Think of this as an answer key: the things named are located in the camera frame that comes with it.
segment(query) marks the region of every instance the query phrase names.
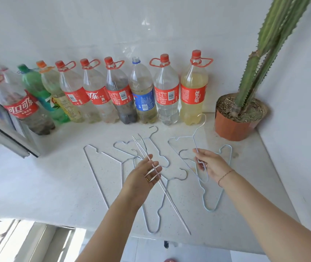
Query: yellow label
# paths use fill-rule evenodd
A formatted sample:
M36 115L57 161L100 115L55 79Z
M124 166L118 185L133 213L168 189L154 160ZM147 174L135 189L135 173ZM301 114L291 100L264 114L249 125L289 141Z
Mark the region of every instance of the yellow label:
M53 99L57 102L57 104L62 108L62 110L69 116L71 121L75 121L78 119L82 119L80 111L71 104L66 96L62 97L53 97Z

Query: floor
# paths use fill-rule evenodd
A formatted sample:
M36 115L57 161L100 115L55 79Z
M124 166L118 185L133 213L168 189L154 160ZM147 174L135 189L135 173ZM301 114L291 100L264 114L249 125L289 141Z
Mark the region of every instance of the floor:
M81 250L88 243L93 232L86 232ZM164 241L129 237L121 262L163 262L166 259L177 262L270 262L265 255L229 251L203 246L192 246Z

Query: bracelet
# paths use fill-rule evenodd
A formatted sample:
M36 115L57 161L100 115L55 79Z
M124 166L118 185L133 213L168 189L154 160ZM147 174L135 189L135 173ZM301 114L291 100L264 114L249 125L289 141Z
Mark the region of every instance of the bracelet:
M224 178L225 176L227 176L227 175L228 175L230 172L232 172L232 171L234 171L234 169L232 169L231 171L225 173L224 176L221 177L220 180L217 182L217 184L220 186L220 181L221 181L221 179Z

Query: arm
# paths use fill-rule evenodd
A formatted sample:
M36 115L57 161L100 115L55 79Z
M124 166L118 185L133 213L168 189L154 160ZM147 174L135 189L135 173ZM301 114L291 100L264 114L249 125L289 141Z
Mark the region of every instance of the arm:
M224 188L271 262L311 261L310 230L267 200L244 177L230 172L232 168L221 156L204 149L193 151L197 164L198 159L207 163L208 174Z
M152 169L152 161L146 157L129 174L118 197L75 262L120 262L136 213L159 180L156 176L148 182L156 175L154 170L147 175Z

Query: terracotta pot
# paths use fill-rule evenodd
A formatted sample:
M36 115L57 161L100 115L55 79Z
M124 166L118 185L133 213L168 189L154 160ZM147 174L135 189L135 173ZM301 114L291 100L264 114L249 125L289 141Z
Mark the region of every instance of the terracotta pot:
M223 95L216 102L215 131L219 134L219 136L229 141L241 141L245 139L268 113L268 107L263 102L255 98L255 102L264 110L262 119L252 122L239 123L226 118L217 110L217 103L224 98L236 95L237 93Z

